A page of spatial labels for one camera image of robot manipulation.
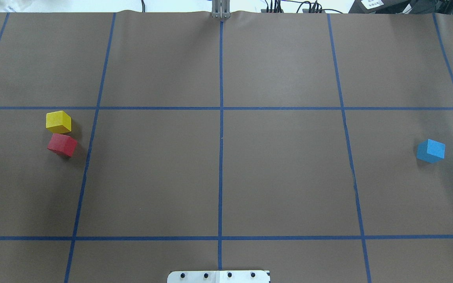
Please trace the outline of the red cube block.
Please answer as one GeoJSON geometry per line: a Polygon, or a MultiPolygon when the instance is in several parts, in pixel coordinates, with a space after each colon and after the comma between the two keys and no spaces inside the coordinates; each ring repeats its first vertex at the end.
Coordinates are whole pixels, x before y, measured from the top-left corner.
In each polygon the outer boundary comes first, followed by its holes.
{"type": "Polygon", "coordinates": [[[77,147],[77,140],[64,134],[52,134],[47,149],[57,155],[72,157],[77,147]]]}

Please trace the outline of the white mounting plate with bolts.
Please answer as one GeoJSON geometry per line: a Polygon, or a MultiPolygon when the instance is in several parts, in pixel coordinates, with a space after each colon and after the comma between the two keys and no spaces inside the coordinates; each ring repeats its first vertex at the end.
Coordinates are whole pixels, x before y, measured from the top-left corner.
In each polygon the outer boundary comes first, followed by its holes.
{"type": "Polygon", "coordinates": [[[167,283],[270,283],[270,272],[265,270],[202,270],[175,271],[167,283]]]}

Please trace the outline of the yellow cube block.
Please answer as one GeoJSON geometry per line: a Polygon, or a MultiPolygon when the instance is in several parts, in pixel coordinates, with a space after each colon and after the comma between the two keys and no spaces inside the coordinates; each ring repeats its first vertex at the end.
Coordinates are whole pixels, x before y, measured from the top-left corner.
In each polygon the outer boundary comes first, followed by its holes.
{"type": "Polygon", "coordinates": [[[63,110],[49,112],[45,127],[54,134],[67,134],[72,131],[72,118],[63,110]]]}

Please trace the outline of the grey aluminium post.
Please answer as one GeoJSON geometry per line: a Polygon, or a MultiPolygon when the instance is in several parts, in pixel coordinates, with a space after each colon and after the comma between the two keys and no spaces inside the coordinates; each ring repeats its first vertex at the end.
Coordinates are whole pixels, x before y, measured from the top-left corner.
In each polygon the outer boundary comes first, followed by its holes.
{"type": "Polygon", "coordinates": [[[212,18],[226,20],[230,16],[230,0],[212,0],[212,18]]]}

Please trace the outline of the blue cube block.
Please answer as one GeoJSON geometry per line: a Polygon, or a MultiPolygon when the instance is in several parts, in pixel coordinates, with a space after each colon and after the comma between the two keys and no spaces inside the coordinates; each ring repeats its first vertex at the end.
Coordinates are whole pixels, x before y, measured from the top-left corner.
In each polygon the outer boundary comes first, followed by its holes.
{"type": "Polygon", "coordinates": [[[436,163],[445,158],[446,145],[427,139],[417,145],[416,158],[427,163],[436,163]]]}

